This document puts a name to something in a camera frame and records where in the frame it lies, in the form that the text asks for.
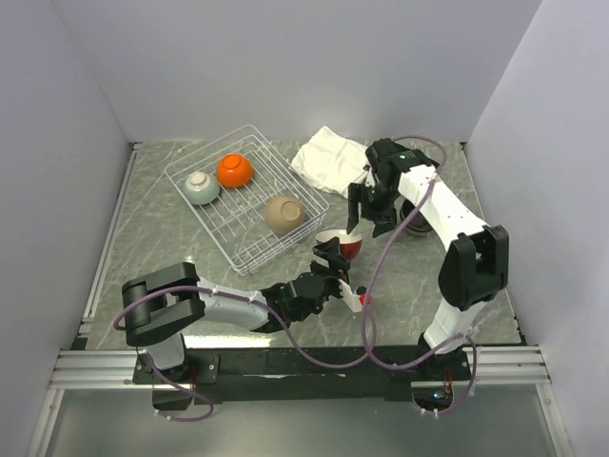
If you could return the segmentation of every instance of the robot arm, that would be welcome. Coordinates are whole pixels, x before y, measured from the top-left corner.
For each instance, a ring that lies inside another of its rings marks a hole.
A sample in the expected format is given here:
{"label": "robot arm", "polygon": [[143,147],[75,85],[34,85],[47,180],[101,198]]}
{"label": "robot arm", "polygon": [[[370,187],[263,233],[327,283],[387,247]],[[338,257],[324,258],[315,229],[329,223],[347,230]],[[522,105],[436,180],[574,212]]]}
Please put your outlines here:
{"label": "robot arm", "polygon": [[173,295],[174,304],[168,302],[166,295],[143,303],[125,316],[127,344],[145,348],[155,365],[165,370],[184,364],[185,345],[180,332],[195,321],[233,324],[260,333],[283,329],[270,313],[251,305],[254,300],[272,308],[288,325],[302,322],[310,314],[319,314],[330,296],[360,310],[365,289],[356,293],[348,284],[350,263],[340,254],[338,238],[317,245],[313,252],[326,260],[327,267],[313,261],[310,272],[287,283],[254,291],[216,285],[199,277],[194,265],[187,262],[128,281],[122,289],[125,308],[166,288],[196,286],[209,293],[181,291]]}
{"label": "robot arm", "polygon": [[[429,183],[435,181],[433,192],[421,207],[424,222],[438,233],[446,249],[438,278],[442,300],[423,334],[424,341],[434,348],[450,336],[466,333],[486,302],[507,285],[507,231],[502,226],[488,227],[467,209],[437,175],[437,163],[422,151],[383,139],[373,143],[366,156],[368,180],[349,187],[347,231],[358,224],[360,209],[362,217],[375,223],[373,236],[394,229],[398,196],[409,202],[403,208],[414,208]],[[438,353],[450,352],[460,344],[456,341]]]}

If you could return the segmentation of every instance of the white wall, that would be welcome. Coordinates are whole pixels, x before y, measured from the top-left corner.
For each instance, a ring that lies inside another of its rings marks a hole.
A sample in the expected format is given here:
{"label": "white wall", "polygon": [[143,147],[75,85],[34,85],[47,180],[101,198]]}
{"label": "white wall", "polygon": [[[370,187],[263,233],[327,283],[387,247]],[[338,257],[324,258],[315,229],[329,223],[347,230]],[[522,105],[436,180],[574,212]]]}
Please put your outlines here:
{"label": "white wall", "polygon": [[544,0],[469,142],[578,456],[609,450],[609,3]]}
{"label": "white wall", "polygon": [[131,140],[466,140],[540,0],[52,0]]}
{"label": "white wall", "polygon": [[0,2],[0,455],[82,317],[128,144],[49,1]]}

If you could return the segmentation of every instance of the orange bowl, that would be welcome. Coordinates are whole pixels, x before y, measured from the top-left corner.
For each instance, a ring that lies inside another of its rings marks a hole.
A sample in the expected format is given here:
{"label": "orange bowl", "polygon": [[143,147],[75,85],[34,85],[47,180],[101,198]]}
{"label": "orange bowl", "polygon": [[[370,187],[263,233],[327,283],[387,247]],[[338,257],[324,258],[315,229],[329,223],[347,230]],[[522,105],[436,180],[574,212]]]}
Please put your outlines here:
{"label": "orange bowl", "polygon": [[244,186],[254,175],[254,168],[243,155],[224,156],[216,168],[216,179],[225,188]]}

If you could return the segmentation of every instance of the light green bowl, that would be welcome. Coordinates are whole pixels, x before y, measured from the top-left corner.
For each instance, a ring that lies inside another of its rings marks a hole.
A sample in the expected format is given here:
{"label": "light green bowl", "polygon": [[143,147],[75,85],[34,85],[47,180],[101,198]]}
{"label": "light green bowl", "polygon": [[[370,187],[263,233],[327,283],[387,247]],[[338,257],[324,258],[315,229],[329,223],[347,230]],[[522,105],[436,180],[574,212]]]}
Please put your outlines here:
{"label": "light green bowl", "polygon": [[182,184],[182,193],[192,205],[207,205],[220,194],[220,185],[213,176],[195,171]]}

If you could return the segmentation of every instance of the beige bowl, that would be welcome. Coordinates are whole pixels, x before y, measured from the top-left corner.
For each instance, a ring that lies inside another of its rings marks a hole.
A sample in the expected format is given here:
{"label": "beige bowl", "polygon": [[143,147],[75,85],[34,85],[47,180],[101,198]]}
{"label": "beige bowl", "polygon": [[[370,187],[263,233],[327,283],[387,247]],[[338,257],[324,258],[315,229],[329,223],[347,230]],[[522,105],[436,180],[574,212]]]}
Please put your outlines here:
{"label": "beige bowl", "polygon": [[297,229],[305,219],[305,206],[297,198],[287,195],[273,198],[265,208],[266,224],[279,235],[286,235]]}

